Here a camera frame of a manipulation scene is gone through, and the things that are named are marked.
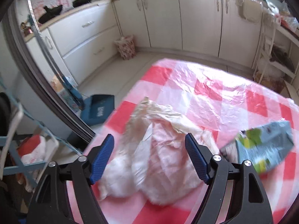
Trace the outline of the white plastic bag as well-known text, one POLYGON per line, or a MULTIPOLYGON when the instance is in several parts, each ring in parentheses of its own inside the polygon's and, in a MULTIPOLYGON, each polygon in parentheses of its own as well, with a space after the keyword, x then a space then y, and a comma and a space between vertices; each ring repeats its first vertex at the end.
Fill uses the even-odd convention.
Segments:
POLYGON ((212 132, 169 105, 145 97, 125 125, 113 159, 98 184, 100 199, 125 198, 140 191, 157 205, 173 204, 203 183, 186 151, 192 133, 200 145, 218 154, 212 132))

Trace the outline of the white kitchen cabinets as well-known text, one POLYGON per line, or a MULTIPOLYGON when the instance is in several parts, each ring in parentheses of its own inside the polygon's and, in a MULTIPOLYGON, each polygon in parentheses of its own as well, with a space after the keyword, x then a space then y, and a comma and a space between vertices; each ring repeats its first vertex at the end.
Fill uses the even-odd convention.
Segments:
POLYGON ((48 80, 59 71, 81 84, 129 35, 145 51, 251 68, 261 27, 257 0, 101 0, 38 24, 25 41, 48 80))

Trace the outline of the blue milk carton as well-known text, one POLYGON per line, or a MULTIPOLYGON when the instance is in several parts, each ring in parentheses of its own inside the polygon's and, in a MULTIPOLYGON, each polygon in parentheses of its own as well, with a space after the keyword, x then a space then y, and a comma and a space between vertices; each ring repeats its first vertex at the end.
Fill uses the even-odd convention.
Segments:
POLYGON ((220 153, 231 163, 249 160, 258 174, 264 174, 278 166, 293 146, 290 122, 279 120, 238 132, 220 153))

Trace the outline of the red white checkered tablecloth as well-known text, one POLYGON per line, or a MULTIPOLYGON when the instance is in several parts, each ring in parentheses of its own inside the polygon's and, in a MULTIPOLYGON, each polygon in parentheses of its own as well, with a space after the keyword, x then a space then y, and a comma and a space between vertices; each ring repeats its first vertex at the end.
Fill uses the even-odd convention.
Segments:
MULTIPOLYGON (((108 133, 115 138, 116 150, 129 116, 145 96, 158 104, 171 105, 208 130, 218 148, 239 130, 288 120, 295 145, 281 164, 261 176, 274 223, 286 220, 298 196, 298 106, 291 99, 222 70, 173 59, 158 60, 120 102, 84 153, 100 145, 108 133)), ((206 190, 202 183, 165 207, 151 204, 141 192, 124 199, 107 197, 99 205, 108 223, 191 223, 206 190)))

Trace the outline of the blue box on floor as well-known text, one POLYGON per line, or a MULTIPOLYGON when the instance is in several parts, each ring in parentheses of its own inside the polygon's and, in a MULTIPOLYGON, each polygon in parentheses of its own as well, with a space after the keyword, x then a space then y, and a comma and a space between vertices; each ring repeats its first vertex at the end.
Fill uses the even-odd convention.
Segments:
POLYGON ((114 95, 91 95, 84 103, 80 119, 88 126, 103 124, 115 109, 114 95))

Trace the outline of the white shelf rack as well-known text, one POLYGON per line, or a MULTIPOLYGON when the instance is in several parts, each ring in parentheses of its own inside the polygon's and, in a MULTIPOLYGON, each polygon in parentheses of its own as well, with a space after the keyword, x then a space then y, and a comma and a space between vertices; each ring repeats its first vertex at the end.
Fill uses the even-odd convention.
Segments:
POLYGON ((280 93, 298 74, 298 38, 279 18, 263 12, 253 81, 280 93))

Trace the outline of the floral waste basket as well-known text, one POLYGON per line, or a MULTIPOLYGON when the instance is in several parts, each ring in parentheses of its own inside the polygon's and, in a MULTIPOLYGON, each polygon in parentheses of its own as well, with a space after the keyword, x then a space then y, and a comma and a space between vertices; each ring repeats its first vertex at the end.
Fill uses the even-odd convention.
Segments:
POLYGON ((136 56, 133 35, 120 37, 114 44, 123 60, 130 60, 136 56))

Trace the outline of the black frying pan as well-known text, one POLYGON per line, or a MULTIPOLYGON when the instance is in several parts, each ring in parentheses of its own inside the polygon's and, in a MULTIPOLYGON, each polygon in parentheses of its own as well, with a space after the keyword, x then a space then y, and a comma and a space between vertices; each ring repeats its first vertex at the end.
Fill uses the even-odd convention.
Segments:
POLYGON ((62 8, 63 5, 55 6, 53 8, 48 8, 47 6, 44 6, 43 9, 45 10, 45 14, 41 15, 41 17, 38 19, 38 22, 40 24, 44 24, 49 20, 55 18, 56 16, 60 15, 62 8))

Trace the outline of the black wok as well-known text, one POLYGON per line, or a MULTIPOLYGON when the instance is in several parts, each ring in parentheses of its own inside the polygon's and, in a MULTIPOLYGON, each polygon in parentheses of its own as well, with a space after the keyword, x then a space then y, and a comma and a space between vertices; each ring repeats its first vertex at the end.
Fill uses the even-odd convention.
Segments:
POLYGON ((77 8, 79 6, 91 3, 92 0, 74 0, 73 1, 73 7, 77 8))

